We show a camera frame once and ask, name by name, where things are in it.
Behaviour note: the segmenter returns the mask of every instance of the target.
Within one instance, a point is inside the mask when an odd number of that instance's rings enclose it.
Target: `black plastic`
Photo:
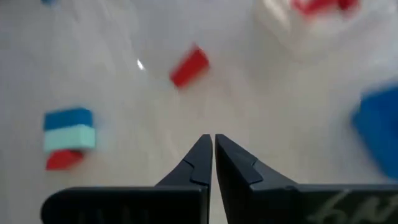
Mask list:
[[[216,168],[229,224],[398,223],[397,185],[297,184],[222,134]]]
[[[155,187],[75,187],[50,196],[44,224],[208,223],[213,144],[203,135]]]

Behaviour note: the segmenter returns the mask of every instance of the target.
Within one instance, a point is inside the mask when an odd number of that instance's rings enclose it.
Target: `blue block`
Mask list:
[[[46,113],[44,116],[44,131],[84,124],[93,127],[93,115],[90,110],[74,108],[57,110]]]
[[[381,170],[398,179],[398,87],[371,93],[353,115],[353,125]]]

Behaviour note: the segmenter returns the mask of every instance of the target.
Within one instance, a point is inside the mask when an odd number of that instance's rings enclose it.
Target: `light blue block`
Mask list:
[[[44,132],[44,151],[95,148],[95,129],[84,124]]]

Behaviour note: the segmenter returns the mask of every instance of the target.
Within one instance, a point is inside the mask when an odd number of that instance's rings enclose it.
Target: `red object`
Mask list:
[[[66,170],[83,159],[83,153],[64,149],[51,153],[47,159],[46,170]]]
[[[200,72],[209,67],[205,53],[198,46],[193,46],[181,64],[170,74],[174,85],[181,88],[198,77]]]
[[[320,11],[325,11],[333,6],[346,11],[359,5],[358,0],[312,0],[307,5],[302,4],[301,0],[293,0],[293,6],[306,16],[314,15]]]

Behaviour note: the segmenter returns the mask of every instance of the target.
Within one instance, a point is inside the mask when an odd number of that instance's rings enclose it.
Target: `white table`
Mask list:
[[[363,90],[397,77],[394,25],[299,62],[254,22],[251,1],[132,2],[0,1],[1,223],[40,223],[42,202],[69,186],[154,185],[203,133],[296,182],[392,182],[349,117]],[[177,91],[168,72],[192,42],[212,69]],[[46,172],[43,115],[71,105],[94,112],[98,152]],[[213,170],[210,222],[226,223]]]

